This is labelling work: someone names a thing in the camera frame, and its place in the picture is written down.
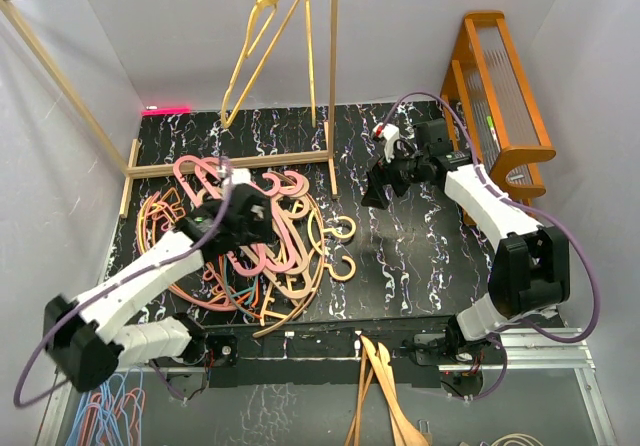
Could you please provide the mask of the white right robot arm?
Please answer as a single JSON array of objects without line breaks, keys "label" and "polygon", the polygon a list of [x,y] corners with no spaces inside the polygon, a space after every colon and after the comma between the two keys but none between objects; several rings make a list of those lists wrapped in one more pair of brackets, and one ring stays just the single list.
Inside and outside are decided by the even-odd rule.
[{"label": "white right robot arm", "polygon": [[468,152],[454,149],[442,120],[418,128],[414,145],[392,124],[379,123],[371,138],[383,154],[367,173],[365,207],[386,209],[385,189],[404,195],[413,184],[430,183],[456,202],[494,249],[488,291],[453,315],[443,338],[429,342],[441,355],[466,363],[481,351],[488,336],[570,296],[569,241],[558,228],[545,226],[506,204],[507,194],[485,177]]}]

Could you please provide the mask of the pink plastic hanger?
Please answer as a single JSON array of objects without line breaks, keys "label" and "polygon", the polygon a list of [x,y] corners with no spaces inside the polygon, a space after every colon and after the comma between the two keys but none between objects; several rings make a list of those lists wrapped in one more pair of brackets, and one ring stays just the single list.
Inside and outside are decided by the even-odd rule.
[{"label": "pink plastic hanger", "polygon": [[[221,166],[231,165],[226,158],[186,155],[179,158],[172,167],[174,176],[194,206],[190,213],[176,223],[176,228],[189,236],[200,252],[203,248],[211,251],[212,239],[231,200],[233,188],[224,189],[221,185]],[[242,266],[251,269],[254,262],[245,254],[246,250],[247,246],[241,246],[233,254]]]},{"label": "pink plastic hanger", "polygon": [[277,177],[275,172],[264,173],[263,178],[272,182],[272,187],[268,191],[263,191],[252,181],[250,185],[258,191],[263,192],[271,200],[273,229],[274,233],[285,243],[286,261],[279,262],[273,259],[271,251],[266,247],[267,243],[263,243],[247,246],[245,254],[254,262],[254,266],[251,269],[242,266],[235,258],[233,251],[225,254],[213,254],[206,248],[201,250],[204,264],[212,262],[220,256],[228,256],[236,270],[243,275],[255,274],[260,271],[263,271],[264,274],[267,274],[267,272],[297,274],[299,271],[305,270],[308,267],[308,261],[301,259],[301,256],[294,246],[293,239],[299,238],[299,235],[293,233],[291,221],[278,204],[278,200],[282,198],[297,199],[304,196],[309,189],[307,178],[291,170],[284,172],[284,179]]}]

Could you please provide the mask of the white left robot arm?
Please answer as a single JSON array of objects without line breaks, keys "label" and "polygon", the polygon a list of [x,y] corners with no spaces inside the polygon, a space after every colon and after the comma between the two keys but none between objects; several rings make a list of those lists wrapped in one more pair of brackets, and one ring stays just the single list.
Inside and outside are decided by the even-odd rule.
[{"label": "white left robot arm", "polygon": [[206,353],[204,330],[185,313],[139,325],[131,318],[179,279],[222,254],[271,241],[271,202],[238,184],[179,219],[146,253],[104,283],[45,308],[45,350],[79,392],[98,388],[120,367],[172,358],[186,365]]}]

